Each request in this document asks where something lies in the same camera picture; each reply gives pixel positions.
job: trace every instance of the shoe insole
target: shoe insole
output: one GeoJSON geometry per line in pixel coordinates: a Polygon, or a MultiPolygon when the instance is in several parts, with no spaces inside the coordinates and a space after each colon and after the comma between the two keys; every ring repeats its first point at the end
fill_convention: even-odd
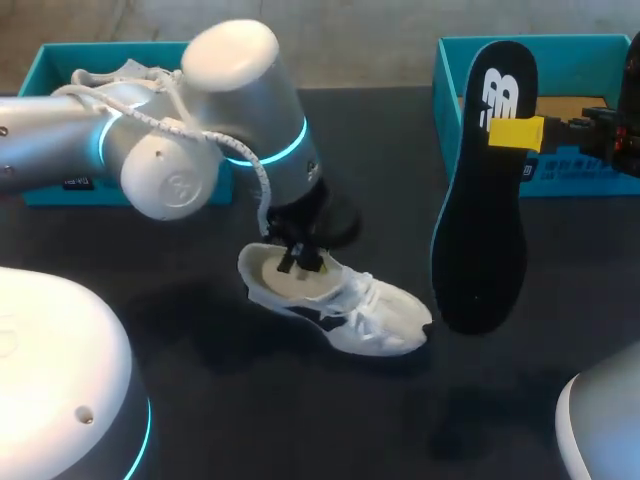
{"type": "Polygon", "coordinates": [[[618,111],[640,115],[640,33],[633,38],[624,64],[618,111]]]}
{"type": "Polygon", "coordinates": [[[265,285],[281,297],[289,300],[297,298],[318,298],[334,290],[341,281],[340,271],[330,268],[325,273],[303,270],[294,264],[289,273],[278,271],[282,259],[269,257],[262,264],[262,280],[265,285]]]}
{"type": "Polygon", "coordinates": [[[476,56],[467,80],[462,138],[431,244],[431,281],[442,319],[464,334],[507,318],[527,265],[518,196],[527,150],[488,146],[492,117],[535,115],[533,55],[500,41],[476,56]]]}

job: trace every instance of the gray wall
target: gray wall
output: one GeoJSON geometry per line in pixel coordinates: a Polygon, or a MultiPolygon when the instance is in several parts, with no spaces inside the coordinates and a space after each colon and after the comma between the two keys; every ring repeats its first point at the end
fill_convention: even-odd
{"type": "Polygon", "coordinates": [[[0,92],[46,42],[189,40],[230,18],[278,35],[301,86],[431,81],[438,37],[640,30],[639,0],[0,0],[0,92]]]}

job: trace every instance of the shoe lace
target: shoe lace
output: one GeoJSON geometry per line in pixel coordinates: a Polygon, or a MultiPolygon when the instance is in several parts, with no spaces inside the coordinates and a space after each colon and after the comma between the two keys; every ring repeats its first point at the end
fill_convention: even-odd
{"type": "MultiPolygon", "coordinates": [[[[260,234],[263,237],[267,237],[269,235],[269,222],[267,219],[267,213],[271,205],[271,184],[269,182],[269,177],[267,176],[267,171],[265,170],[262,163],[260,163],[260,159],[249,149],[249,147],[247,147],[239,140],[220,132],[210,132],[201,129],[201,127],[198,125],[198,122],[187,111],[187,108],[184,105],[184,102],[178,92],[178,83],[182,80],[183,77],[183,74],[180,70],[170,72],[161,68],[146,68],[142,65],[140,65],[140,67],[142,67],[143,70],[146,69],[145,78],[156,81],[156,87],[154,91],[160,91],[162,89],[166,90],[174,107],[180,113],[180,116],[182,117],[186,128],[179,128],[161,120],[150,117],[149,115],[145,115],[144,113],[136,110],[134,107],[126,105],[125,103],[111,98],[110,96],[100,92],[99,90],[96,90],[82,83],[84,81],[83,79],[89,78],[94,83],[103,85],[105,83],[115,81],[116,77],[114,76],[114,74],[96,75],[85,72],[84,70],[74,72],[72,76],[73,84],[60,87],[58,90],[53,92],[52,95],[74,95],[80,100],[82,100],[83,96],[92,97],[103,103],[107,107],[116,110],[127,117],[138,120],[145,125],[148,125],[151,128],[157,129],[161,132],[181,138],[189,138],[191,140],[196,140],[202,143],[215,142],[219,145],[225,145],[233,149],[251,163],[258,177],[258,181],[260,182],[261,195],[260,204],[257,211],[258,227],[260,229],[260,234]]],[[[140,79],[132,78],[129,80],[139,81],[140,79]]]]}
{"type": "Polygon", "coordinates": [[[371,315],[380,299],[380,291],[370,273],[359,273],[348,269],[347,281],[342,291],[320,312],[325,316],[343,316],[347,324],[363,340],[379,338],[384,334],[384,326],[379,316],[371,315]]]}

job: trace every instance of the teal shoe box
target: teal shoe box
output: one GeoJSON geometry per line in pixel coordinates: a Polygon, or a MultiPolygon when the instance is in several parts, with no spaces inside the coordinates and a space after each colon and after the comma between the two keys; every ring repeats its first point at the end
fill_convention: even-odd
{"type": "MultiPolygon", "coordinates": [[[[43,45],[22,84],[19,96],[50,95],[66,85],[77,68],[91,73],[113,72],[133,59],[147,67],[180,68],[186,42],[139,43],[70,43],[43,45]]],[[[229,162],[220,165],[218,183],[210,203],[228,205],[233,192],[233,175],[229,162]]],[[[69,179],[65,185],[52,186],[23,195],[27,205],[131,205],[115,180],[69,179]]]]}
{"type": "MultiPolygon", "coordinates": [[[[539,97],[600,97],[612,108],[618,104],[630,44],[624,35],[441,38],[433,77],[433,111],[449,179],[460,144],[459,97],[464,97],[475,55],[496,40],[514,40],[531,50],[538,64],[539,97]]],[[[640,195],[640,180],[581,155],[578,147],[561,147],[553,155],[529,154],[521,197],[606,195],[640,195]]]]}

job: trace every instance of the black table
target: black table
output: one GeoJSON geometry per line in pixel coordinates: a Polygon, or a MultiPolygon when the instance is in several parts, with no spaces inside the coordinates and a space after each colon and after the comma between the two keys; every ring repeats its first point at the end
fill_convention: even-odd
{"type": "MultiPolygon", "coordinates": [[[[446,179],[431,90],[302,99],[329,177],[363,211],[361,238],[336,257],[433,309],[446,179]]],[[[258,239],[247,192],[168,224],[11,201],[0,263],[67,277],[114,308],[152,396],[166,479],[566,480],[560,391],[640,339],[640,199],[524,200],[522,211],[530,265],[510,321],[482,338],[440,324],[428,348],[392,361],[337,354],[248,304],[235,270],[258,239]]]]}

